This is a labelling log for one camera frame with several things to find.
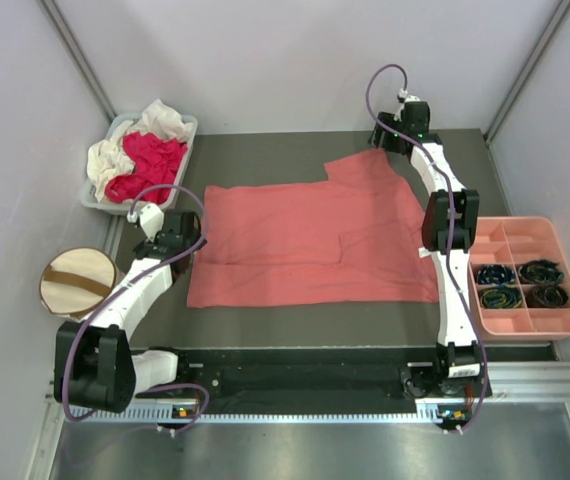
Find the salmon pink t-shirt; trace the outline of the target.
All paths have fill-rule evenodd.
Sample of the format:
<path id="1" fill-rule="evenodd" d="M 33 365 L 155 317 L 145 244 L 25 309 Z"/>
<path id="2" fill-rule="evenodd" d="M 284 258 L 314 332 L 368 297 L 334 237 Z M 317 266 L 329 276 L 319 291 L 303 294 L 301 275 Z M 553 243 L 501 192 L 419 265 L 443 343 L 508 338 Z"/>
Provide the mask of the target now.
<path id="1" fill-rule="evenodd" d="M 206 188 L 211 225 L 188 307 L 438 301 L 434 266 L 419 255 L 423 210 L 387 155 L 324 168 L 319 182 Z"/>

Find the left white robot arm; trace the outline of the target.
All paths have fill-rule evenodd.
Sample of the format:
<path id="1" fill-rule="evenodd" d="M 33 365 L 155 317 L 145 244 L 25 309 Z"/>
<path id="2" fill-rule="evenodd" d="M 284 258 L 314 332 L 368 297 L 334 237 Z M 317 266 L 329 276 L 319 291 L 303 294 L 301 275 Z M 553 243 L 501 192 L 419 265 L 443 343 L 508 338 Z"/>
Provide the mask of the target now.
<path id="1" fill-rule="evenodd" d="M 190 370 L 177 353 L 146 350 L 134 354 L 130 339 L 152 305 L 190 266 L 205 245 L 202 223 L 194 211 L 141 213 L 137 222 L 145 239 L 121 282 L 81 321 L 66 321 L 55 342 L 55 400 L 71 408 L 123 412 L 135 395 L 160 387 L 181 396 L 191 387 Z"/>

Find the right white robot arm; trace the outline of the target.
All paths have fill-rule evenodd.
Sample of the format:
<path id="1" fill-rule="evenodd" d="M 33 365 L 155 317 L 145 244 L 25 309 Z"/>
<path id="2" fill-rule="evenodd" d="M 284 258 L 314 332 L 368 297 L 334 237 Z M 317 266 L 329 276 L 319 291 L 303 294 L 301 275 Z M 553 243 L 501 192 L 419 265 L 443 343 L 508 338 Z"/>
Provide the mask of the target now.
<path id="1" fill-rule="evenodd" d="M 452 396 L 487 394 L 486 352 L 469 304 L 468 269 L 480 205 L 451 169 L 438 135 L 430 132 L 430 108 L 414 95 L 400 96 L 395 113 L 375 117 L 370 142 L 404 155 L 429 194 L 421 225 L 421 252 L 433 262 L 438 282 L 440 326 L 427 391 Z"/>

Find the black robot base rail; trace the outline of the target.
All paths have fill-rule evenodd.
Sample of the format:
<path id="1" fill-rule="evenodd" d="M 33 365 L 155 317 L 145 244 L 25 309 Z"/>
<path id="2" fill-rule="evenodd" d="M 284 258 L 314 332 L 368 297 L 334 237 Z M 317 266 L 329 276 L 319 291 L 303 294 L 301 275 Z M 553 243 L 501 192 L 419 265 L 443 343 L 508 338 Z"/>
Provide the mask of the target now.
<path id="1" fill-rule="evenodd" d="M 427 391 L 432 347 L 182 349 L 177 389 L 164 398 L 201 399 L 208 413 L 408 413 L 415 401 L 471 395 Z"/>

